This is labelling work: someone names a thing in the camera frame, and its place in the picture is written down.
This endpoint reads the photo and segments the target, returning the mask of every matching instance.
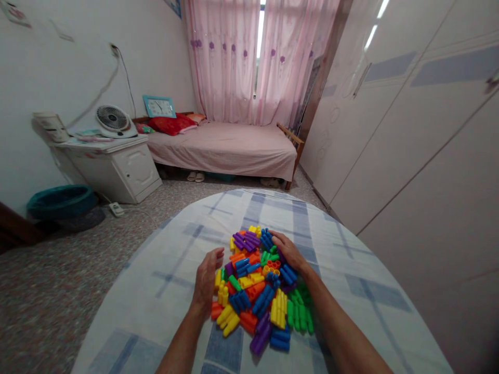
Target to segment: wall clock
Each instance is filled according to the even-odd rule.
[[[171,98],[142,95],[149,117],[177,118]]]

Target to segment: yellow toy block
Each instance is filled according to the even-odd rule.
[[[270,272],[269,265],[265,265],[264,269],[261,271],[262,275],[266,277],[269,272]]]
[[[229,248],[231,252],[235,252],[235,250],[237,249],[237,247],[234,244],[234,238],[232,236],[230,237]]]
[[[222,270],[218,269],[217,273],[215,274],[215,291],[218,291],[218,288],[220,287],[221,280],[222,280]]]
[[[272,300],[272,308],[270,309],[270,321],[284,330],[286,328],[286,312],[287,308],[287,296],[278,289],[275,298]]]
[[[225,308],[229,303],[229,287],[225,286],[222,293],[222,306]]]
[[[263,282],[265,280],[265,277],[259,273],[249,274],[248,278],[251,280],[252,285],[256,285],[257,283]]]
[[[241,319],[239,318],[239,316],[236,313],[231,314],[230,319],[227,322],[227,326],[224,329],[224,338],[229,336],[229,334],[235,330],[235,328],[238,326],[240,320]]]
[[[253,282],[248,277],[239,278],[238,283],[242,289],[246,289],[246,288],[251,287],[253,285]]]
[[[220,281],[220,285],[218,287],[218,303],[222,305],[222,302],[224,300],[224,287],[225,287],[225,280]]]
[[[229,318],[229,316],[231,314],[235,314],[235,311],[234,309],[232,308],[232,306],[229,304],[227,305],[224,310],[222,311],[222,314],[220,314],[217,318],[217,325],[220,326],[221,328],[224,328],[227,324],[227,318]]]

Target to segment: white wardrobe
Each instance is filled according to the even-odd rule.
[[[497,0],[354,1],[300,161],[456,372],[499,316],[498,19]]]

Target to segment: hand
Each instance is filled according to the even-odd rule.
[[[206,254],[198,267],[190,310],[199,314],[203,319],[208,318],[210,314],[215,291],[215,270],[222,266],[223,259],[224,248],[215,248]]]
[[[309,266],[295,244],[284,234],[269,230],[272,234],[272,242],[281,250],[288,264],[295,270],[301,272],[305,266]]]

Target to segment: person's left hand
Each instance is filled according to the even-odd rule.
[[[204,319],[208,318],[212,308],[215,291],[215,270],[222,266],[224,248],[219,247],[208,252],[196,273],[196,285],[192,296],[191,309]]]

